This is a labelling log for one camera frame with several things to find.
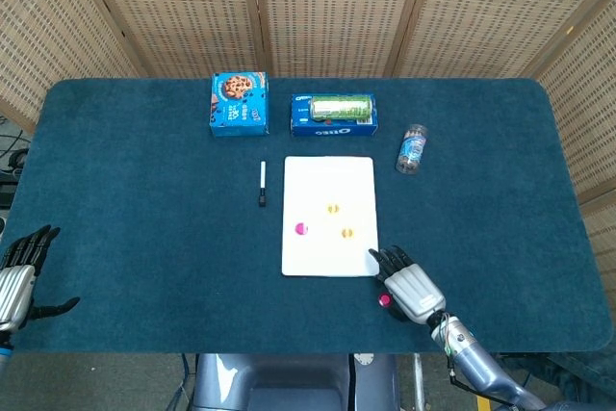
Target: woven panel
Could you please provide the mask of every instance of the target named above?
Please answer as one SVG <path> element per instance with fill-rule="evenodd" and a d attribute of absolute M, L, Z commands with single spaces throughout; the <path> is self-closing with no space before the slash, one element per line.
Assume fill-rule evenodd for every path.
<path fill-rule="evenodd" d="M 582 0 L 425 0 L 402 76 L 517 76 Z"/>
<path fill-rule="evenodd" d="M 380 77 L 404 0 L 268 0 L 278 76 Z"/>
<path fill-rule="evenodd" d="M 92 0 L 0 0 L 0 98 L 36 123 L 47 90 L 137 71 Z"/>
<path fill-rule="evenodd" d="M 611 307 L 616 308 L 616 205 L 586 217 L 584 222 L 607 298 Z"/>
<path fill-rule="evenodd" d="M 616 178 L 616 0 L 539 76 L 576 191 Z"/>
<path fill-rule="evenodd" d="M 256 68 L 246 0 L 109 1 L 159 77 Z"/>

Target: dark teal table cover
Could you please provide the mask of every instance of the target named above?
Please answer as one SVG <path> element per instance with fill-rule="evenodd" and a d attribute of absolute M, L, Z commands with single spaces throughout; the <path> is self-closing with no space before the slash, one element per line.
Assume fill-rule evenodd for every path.
<path fill-rule="evenodd" d="M 373 92 L 371 138 L 292 138 L 294 92 Z M 272 79 L 270 134 L 215 139 L 209 80 L 84 79 L 49 91 L 3 247 L 62 227 L 15 338 L 48 351 L 436 349 L 371 278 L 280 272 L 286 156 L 371 156 L 381 245 L 407 249 L 492 351 L 596 349 L 612 328 L 548 97 L 524 79 Z M 418 175 L 395 171 L 409 123 Z M 268 206 L 257 205 L 259 161 Z"/>

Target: pink magnet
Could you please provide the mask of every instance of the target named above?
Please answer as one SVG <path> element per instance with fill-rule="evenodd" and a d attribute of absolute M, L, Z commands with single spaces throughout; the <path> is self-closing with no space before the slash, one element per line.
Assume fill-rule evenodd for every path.
<path fill-rule="evenodd" d="M 308 233 L 308 225 L 306 225 L 304 222 L 298 223 L 295 226 L 295 232 L 298 235 L 305 235 L 306 233 Z"/>
<path fill-rule="evenodd" d="M 381 294 L 378 297 L 378 304 L 383 308 L 388 308 L 392 302 L 392 297 L 389 294 Z"/>

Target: green can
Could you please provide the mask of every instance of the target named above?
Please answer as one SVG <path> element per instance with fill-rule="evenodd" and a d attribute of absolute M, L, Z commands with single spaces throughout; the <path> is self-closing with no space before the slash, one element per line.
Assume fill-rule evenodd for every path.
<path fill-rule="evenodd" d="M 314 120 L 368 119 L 371 115 L 371 95 L 314 95 L 310 102 Z"/>

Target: blue oreo box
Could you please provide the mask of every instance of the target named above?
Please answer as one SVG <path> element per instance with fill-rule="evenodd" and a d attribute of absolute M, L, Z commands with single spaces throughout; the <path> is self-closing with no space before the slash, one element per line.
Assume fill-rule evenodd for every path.
<path fill-rule="evenodd" d="M 268 133 L 268 74 L 221 72 L 212 76 L 210 128 L 215 137 Z"/>
<path fill-rule="evenodd" d="M 297 93 L 291 102 L 291 133 L 296 137 L 345 137 L 373 135 L 378 128 L 376 100 L 372 99 L 372 115 L 365 120 L 314 120 L 310 117 L 312 93 Z"/>

